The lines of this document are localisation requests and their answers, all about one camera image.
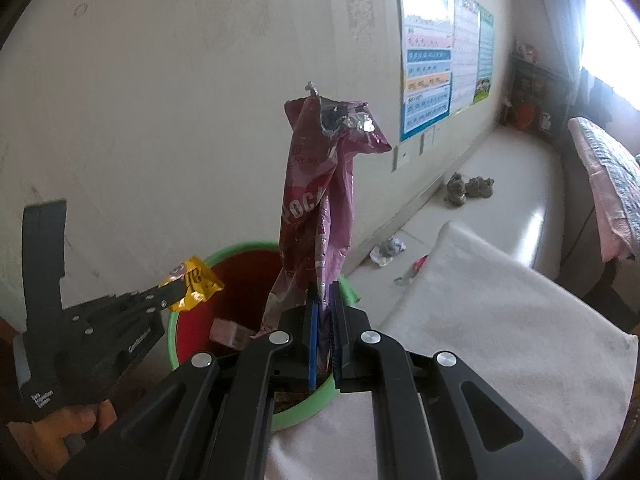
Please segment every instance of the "human hand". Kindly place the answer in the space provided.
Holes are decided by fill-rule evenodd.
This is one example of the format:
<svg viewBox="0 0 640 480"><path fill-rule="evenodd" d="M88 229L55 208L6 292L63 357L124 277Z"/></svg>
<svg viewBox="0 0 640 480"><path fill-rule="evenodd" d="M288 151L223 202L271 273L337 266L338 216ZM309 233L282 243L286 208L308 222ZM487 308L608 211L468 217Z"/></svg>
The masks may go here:
<svg viewBox="0 0 640 480"><path fill-rule="evenodd" d="M97 413L89 406L69 406L31 424L9 422L7 428L31 465L43 478L53 480L70 458L66 436L86 433L96 424L102 433L115 421L116 412L105 400L98 404Z"/></svg>

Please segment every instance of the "floor tile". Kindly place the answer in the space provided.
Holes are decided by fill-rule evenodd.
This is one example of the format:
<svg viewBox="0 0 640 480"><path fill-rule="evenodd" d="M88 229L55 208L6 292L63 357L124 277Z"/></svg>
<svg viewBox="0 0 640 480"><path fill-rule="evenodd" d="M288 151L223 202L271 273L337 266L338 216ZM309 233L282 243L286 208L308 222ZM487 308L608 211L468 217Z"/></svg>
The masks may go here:
<svg viewBox="0 0 640 480"><path fill-rule="evenodd" d="M349 275L351 285L362 297L358 308L367 313L374 328L380 326L402 298L407 282L396 283L394 280L400 276L409 278L414 261L428 254L432 247L402 230L395 236L406 244L404 252L395 256L385 267L378 267L367 259Z"/></svg>
<svg viewBox="0 0 640 480"><path fill-rule="evenodd" d="M460 173L465 180L478 175L493 178L496 198L542 220L552 177L550 156L548 146L532 142L525 134L497 130L462 165Z"/></svg>
<svg viewBox="0 0 640 480"><path fill-rule="evenodd" d="M444 189L436 193L405 224L404 231L432 246L442 225L448 220L458 220L523 265L533 265L542 229L538 216L524 212L498 196L468 199L462 207L455 207L444 200L445 195Z"/></svg>

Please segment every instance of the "crumpled plastic bag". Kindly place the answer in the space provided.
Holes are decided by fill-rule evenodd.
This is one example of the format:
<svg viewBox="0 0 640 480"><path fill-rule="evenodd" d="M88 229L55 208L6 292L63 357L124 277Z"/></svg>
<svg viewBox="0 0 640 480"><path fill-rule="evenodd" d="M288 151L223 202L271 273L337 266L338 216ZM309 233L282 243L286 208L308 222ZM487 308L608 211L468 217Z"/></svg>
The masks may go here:
<svg viewBox="0 0 640 480"><path fill-rule="evenodd" d="M404 242L395 236L380 242L369 253L371 261L376 263L379 267L385 267L394 259L394 256L398 256L402 251L406 250Z"/></svg>
<svg viewBox="0 0 640 480"><path fill-rule="evenodd" d="M338 279L351 245L353 157L391 146L364 102L318 96L288 101L293 129L280 221L278 276L262 318L262 332L278 326L280 314L305 303L309 283L321 300L320 338L328 336L326 292Z"/></svg>

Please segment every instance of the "green bin rim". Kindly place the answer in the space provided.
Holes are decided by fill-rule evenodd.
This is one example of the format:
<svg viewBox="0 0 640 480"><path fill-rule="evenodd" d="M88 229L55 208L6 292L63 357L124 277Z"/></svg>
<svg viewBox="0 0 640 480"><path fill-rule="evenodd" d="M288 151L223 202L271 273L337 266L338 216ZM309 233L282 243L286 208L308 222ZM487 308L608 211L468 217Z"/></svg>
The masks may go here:
<svg viewBox="0 0 640 480"><path fill-rule="evenodd" d="M277 242L271 242L268 240L235 244L212 254L208 258L205 258L204 263L209 267L213 267L232 256L251 251L279 252L280 247ZM342 279L340 279L340 285L344 287ZM175 370L180 366L180 363L178 362L178 354L175 350L175 331L178 327L179 315L179 312L171 312L169 314L169 323L166 330L167 349L169 351L169 362L171 363L172 370ZM338 393L338 390L335 389L334 375L331 374L324 383L305 400L284 412L275 413L271 420L271 431L284 430L285 428L290 428L291 426L295 426L296 424L311 418L316 413L319 413L327 407L329 403L337 397Z"/></svg>

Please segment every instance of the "shelf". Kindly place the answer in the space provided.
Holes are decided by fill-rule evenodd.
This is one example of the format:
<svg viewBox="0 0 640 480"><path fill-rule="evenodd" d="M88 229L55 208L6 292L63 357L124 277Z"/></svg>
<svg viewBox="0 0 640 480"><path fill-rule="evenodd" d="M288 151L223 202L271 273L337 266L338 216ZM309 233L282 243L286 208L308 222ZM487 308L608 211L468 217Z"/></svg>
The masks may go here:
<svg viewBox="0 0 640 480"><path fill-rule="evenodd" d="M540 102L544 102L545 101L545 97L540 97L539 95L535 95L533 92L530 92L528 90L523 90L522 88L514 88L513 89L513 93L514 94L522 94L525 95L527 97L531 97L534 98L536 101L540 101Z"/></svg>
<svg viewBox="0 0 640 480"><path fill-rule="evenodd" d="M514 52L511 52L509 54L509 56L515 62L522 63L524 66L529 67L534 72L542 72L544 75L548 76L549 78L552 78L552 79L555 79L556 81L562 82L565 85L569 85L571 83L569 81L569 79L564 74L556 72L555 70L551 70L550 68L546 68L546 67L544 67L542 65L538 65L537 63L532 63L530 61L527 61L526 59L518 56L518 54L516 54Z"/></svg>

